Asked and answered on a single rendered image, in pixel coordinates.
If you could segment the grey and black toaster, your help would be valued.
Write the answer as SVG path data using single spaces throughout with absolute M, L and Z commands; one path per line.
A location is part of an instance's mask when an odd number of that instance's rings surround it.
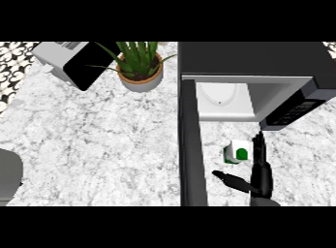
M 31 53 L 50 73 L 78 90 L 85 91 L 115 61 L 104 48 L 119 54 L 115 42 L 41 42 Z

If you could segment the black microwave oven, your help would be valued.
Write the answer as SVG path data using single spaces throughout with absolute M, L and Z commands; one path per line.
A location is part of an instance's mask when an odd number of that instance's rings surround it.
M 277 131 L 336 96 L 336 64 L 319 42 L 179 42 L 177 65 L 196 83 L 202 121 Z

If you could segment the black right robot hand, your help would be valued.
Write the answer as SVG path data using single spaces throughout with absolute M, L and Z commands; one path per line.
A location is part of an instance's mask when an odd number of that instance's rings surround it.
M 212 171 L 212 175 L 219 179 L 222 184 L 244 193 L 250 194 L 252 198 L 271 198 L 272 191 L 272 177 L 269 163 L 265 160 L 265 143 L 263 133 L 258 133 L 252 138 L 253 142 L 253 166 L 250 181 L 246 182 L 243 178 L 224 173 L 219 170 Z

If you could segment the dark grey microwave door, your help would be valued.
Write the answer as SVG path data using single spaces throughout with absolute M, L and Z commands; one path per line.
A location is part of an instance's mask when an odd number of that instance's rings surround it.
M 207 192 L 193 79 L 178 82 L 177 103 L 179 205 L 206 206 Z

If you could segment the green potted plant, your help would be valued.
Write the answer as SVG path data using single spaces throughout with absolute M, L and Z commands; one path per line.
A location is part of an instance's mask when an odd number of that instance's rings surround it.
M 115 68 L 93 65 L 93 68 L 118 73 L 122 86 L 135 93 L 153 90 L 163 78 L 163 63 L 174 54 L 163 58 L 157 53 L 157 42 L 116 42 L 119 55 L 97 44 L 116 62 Z

